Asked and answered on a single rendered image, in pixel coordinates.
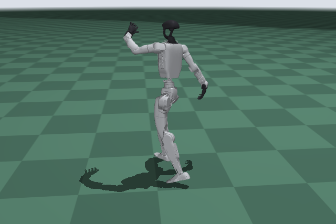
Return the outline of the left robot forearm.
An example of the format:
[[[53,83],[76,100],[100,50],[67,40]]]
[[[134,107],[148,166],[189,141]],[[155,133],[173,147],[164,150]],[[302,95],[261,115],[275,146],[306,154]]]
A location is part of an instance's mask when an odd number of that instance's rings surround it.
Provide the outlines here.
[[[127,47],[130,48],[131,50],[137,50],[138,46],[137,44],[135,44],[135,42],[132,40],[131,38],[131,34],[128,32],[123,39],[125,40],[125,42],[127,43]]]

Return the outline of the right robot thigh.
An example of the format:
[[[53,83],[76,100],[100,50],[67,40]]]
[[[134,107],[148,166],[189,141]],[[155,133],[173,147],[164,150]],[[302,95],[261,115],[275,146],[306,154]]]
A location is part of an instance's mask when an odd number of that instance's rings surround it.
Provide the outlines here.
[[[178,100],[178,98],[179,98],[179,96],[177,95],[177,98],[176,98],[174,101],[170,102],[170,106],[164,108],[164,109],[166,110],[167,113],[169,112],[169,110],[170,110],[172,104],[175,103],[175,102]]]

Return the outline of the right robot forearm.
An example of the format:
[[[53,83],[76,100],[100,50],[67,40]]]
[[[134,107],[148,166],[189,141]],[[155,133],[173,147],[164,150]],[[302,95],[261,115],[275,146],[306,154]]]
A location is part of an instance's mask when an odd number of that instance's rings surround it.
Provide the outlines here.
[[[200,71],[199,67],[197,66],[197,64],[195,64],[196,67],[198,68],[198,70],[196,70],[194,72],[194,76],[198,79],[199,83],[201,84],[205,84],[206,87],[208,86],[208,82],[205,80],[204,76],[202,75],[202,72]]]

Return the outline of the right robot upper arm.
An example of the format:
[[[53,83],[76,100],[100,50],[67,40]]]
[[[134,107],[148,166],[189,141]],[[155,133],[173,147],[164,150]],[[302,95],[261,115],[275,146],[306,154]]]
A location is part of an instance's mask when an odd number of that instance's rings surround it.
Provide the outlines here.
[[[183,58],[184,60],[186,61],[186,63],[189,65],[189,70],[191,72],[195,72],[196,70],[198,70],[198,68],[196,67],[194,61],[193,61],[193,58],[191,57],[189,51],[188,51],[188,48],[186,45],[182,45],[183,47]]]

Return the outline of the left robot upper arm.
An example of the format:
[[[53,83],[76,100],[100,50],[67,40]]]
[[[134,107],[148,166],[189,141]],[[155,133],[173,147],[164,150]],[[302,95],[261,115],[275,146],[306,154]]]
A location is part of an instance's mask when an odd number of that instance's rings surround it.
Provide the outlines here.
[[[144,45],[142,47],[138,47],[137,50],[131,50],[134,55],[137,54],[147,54],[147,53],[155,53],[160,54],[165,50],[165,45],[160,42],[154,42],[150,45]]]

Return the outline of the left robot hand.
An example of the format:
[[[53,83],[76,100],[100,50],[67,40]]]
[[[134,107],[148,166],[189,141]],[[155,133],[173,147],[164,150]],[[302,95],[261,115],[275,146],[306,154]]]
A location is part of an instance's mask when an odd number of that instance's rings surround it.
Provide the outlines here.
[[[127,30],[127,32],[125,33],[125,35],[129,32],[132,36],[135,33],[138,33],[139,31],[136,31],[138,29],[138,27],[136,27],[137,25],[135,25],[134,23],[130,22],[130,26],[129,26],[129,30]]]

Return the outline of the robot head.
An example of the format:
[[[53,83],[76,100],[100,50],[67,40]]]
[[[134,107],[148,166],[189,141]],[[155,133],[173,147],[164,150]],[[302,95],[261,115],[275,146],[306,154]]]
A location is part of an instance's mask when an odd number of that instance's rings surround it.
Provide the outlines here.
[[[167,20],[166,22],[164,22],[162,24],[162,27],[163,27],[163,35],[164,37],[168,40],[168,43],[172,43],[172,44],[178,44],[176,41],[175,41],[175,38],[172,36],[172,33],[173,33],[173,30],[174,29],[178,29],[180,26],[178,24],[178,22],[174,21],[174,20]],[[169,36],[167,36],[165,34],[165,30],[166,29],[169,29],[170,34]]]

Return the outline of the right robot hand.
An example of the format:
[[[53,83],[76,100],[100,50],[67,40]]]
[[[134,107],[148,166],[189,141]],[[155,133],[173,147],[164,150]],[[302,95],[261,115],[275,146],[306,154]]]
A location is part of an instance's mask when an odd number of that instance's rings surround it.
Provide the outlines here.
[[[202,94],[199,94],[199,95],[201,95],[201,96],[198,96],[198,98],[197,99],[202,99],[203,98],[203,96],[204,96],[204,94],[206,93],[206,89],[207,89],[207,87],[206,87],[206,85],[205,84],[202,84],[202,87],[201,87],[203,90],[202,90]]]

